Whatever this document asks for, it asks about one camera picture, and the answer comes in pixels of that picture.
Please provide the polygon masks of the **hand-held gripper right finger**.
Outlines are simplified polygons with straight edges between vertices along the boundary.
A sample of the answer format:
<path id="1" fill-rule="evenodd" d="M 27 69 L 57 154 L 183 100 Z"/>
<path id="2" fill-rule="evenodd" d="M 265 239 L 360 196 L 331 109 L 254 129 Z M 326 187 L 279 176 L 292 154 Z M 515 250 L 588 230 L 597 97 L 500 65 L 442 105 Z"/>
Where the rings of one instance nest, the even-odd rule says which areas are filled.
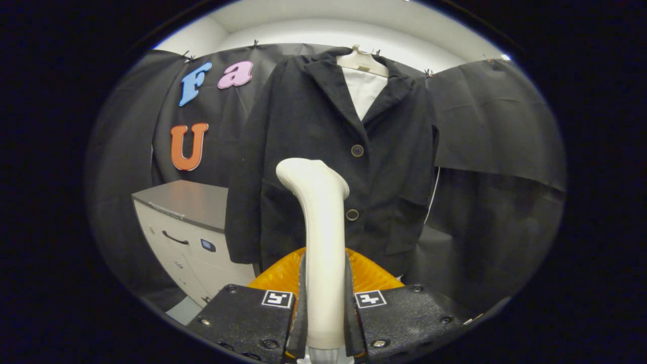
<path id="1" fill-rule="evenodd" d="M 346 354 L 356 363 L 410 363 L 456 340 L 463 305 L 425 284 L 403 284 L 346 249 Z"/>

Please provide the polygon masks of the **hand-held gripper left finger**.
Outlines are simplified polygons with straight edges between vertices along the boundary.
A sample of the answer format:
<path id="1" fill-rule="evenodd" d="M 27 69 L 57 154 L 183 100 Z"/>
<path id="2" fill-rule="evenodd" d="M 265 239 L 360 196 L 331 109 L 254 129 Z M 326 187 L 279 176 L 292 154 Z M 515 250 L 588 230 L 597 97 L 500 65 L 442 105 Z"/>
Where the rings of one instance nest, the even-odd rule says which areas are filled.
<path id="1" fill-rule="evenodd" d="M 300 248 L 246 286 L 227 284 L 187 329 L 236 362 L 296 363 L 308 329 L 304 265 Z"/>

